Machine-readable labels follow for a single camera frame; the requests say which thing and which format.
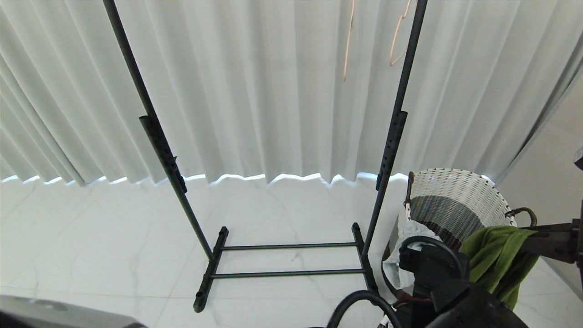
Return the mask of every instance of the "white curtain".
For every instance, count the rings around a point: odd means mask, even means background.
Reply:
[[[2,177],[164,177],[100,1],[0,2]],[[185,176],[377,173],[406,1],[117,1]],[[415,2],[400,27],[405,51]],[[496,177],[524,144],[583,31],[583,1],[430,1],[393,173]]]

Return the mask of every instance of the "white wicker basket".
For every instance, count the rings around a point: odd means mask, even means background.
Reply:
[[[407,219],[427,225],[449,247],[458,250],[465,238],[487,226],[516,226],[514,215],[531,210],[511,210],[490,181],[458,169],[429,169],[409,173],[405,198]]]

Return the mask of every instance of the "green towel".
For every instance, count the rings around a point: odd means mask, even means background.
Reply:
[[[491,226],[474,232],[459,249],[469,257],[470,281],[514,309],[520,283],[539,259],[538,255],[519,253],[534,233],[514,226]]]

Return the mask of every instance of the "wall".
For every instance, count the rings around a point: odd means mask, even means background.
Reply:
[[[578,218],[583,198],[583,171],[574,154],[583,147],[583,74],[580,71],[555,112],[523,151],[498,189],[512,207],[530,207],[539,225]],[[528,224],[521,214],[519,226]],[[549,264],[583,297],[575,264],[548,260]]]

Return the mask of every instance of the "curtain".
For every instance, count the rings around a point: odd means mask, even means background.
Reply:
[[[183,175],[378,172],[405,1],[355,0],[345,81],[352,0],[116,4]],[[0,7],[2,177],[163,179],[103,4]],[[430,1],[393,173],[448,167],[495,181],[568,86],[581,17],[579,0]]]

